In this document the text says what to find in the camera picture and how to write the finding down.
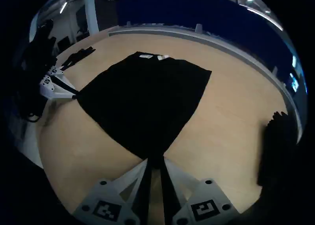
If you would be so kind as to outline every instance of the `desk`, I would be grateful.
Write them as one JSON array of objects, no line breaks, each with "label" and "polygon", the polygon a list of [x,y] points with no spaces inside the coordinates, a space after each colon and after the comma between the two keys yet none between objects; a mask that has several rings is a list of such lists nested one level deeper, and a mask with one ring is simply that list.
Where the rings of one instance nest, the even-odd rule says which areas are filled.
[{"label": "desk", "polygon": [[[239,212],[257,200],[261,190],[256,184],[260,132],[275,111],[287,112],[270,81],[231,55],[175,37],[114,35],[92,46],[94,53],[65,71],[78,90],[136,51],[167,54],[211,70],[197,110],[165,157],[197,179],[215,179]],[[38,125],[44,170],[69,212],[99,178],[115,179],[141,162],[112,140],[76,100],[51,103]],[[157,172],[153,178],[149,219],[151,224],[161,224]]]}]

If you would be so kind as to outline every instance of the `black t-shirt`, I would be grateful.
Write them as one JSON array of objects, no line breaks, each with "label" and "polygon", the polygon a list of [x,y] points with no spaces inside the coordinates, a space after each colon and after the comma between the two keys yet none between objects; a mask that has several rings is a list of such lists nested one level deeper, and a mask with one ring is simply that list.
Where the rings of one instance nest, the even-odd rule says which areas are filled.
[{"label": "black t-shirt", "polygon": [[142,159],[159,157],[193,115],[210,75],[185,60],[136,52],[100,73],[77,99],[120,145]]}]

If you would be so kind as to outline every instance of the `black garment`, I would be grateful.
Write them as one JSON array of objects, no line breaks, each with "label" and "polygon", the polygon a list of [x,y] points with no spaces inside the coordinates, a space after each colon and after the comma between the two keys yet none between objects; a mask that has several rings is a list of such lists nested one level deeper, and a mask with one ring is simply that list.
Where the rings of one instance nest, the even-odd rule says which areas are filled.
[{"label": "black garment", "polygon": [[70,55],[68,59],[62,64],[62,71],[65,71],[66,69],[70,68],[71,66],[75,65],[80,60],[84,59],[85,57],[89,56],[95,51],[93,47],[89,47],[87,49],[80,49],[78,52]]},{"label": "black garment", "polygon": [[[25,69],[19,69],[15,74],[18,79],[15,100],[19,113],[21,118],[30,122],[37,121],[43,113],[47,99],[41,96],[39,83],[57,61],[56,57],[52,56],[56,38],[48,38],[53,25],[54,22],[48,20],[37,29],[33,41],[23,54]],[[38,118],[35,121],[30,120],[34,115]]]},{"label": "black garment", "polygon": [[85,112],[142,159],[162,155],[193,115],[211,71],[185,60],[136,52],[77,95]]}]

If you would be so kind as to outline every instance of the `blue wall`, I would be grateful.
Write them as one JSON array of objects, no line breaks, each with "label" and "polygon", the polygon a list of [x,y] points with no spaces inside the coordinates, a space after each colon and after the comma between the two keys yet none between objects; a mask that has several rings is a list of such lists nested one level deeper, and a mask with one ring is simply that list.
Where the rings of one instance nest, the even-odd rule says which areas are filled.
[{"label": "blue wall", "polygon": [[233,42],[259,57],[278,78],[286,81],[292,54],[277,33],[259,15],[229,0],[118,0],[118,24],[166,23],[203,29]]}]

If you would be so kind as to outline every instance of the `clothing label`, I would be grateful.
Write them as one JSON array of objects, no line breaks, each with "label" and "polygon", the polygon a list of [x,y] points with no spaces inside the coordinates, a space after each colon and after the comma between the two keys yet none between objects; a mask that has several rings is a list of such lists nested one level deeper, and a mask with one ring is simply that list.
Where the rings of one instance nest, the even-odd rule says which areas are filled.
[{"label": "clothing label", "polygon": [[169,57],[169,55],[158,55],[157,56],[157,59],[158,60],[162,60],[162,59],[166,59],[166,58],[168,58]]},{"label": "clothing label", "polygon": [[139,57],[140,58],[147,58],[147,59],[149,59],[149,58],[152,58],[153,55],[140,55]]}]

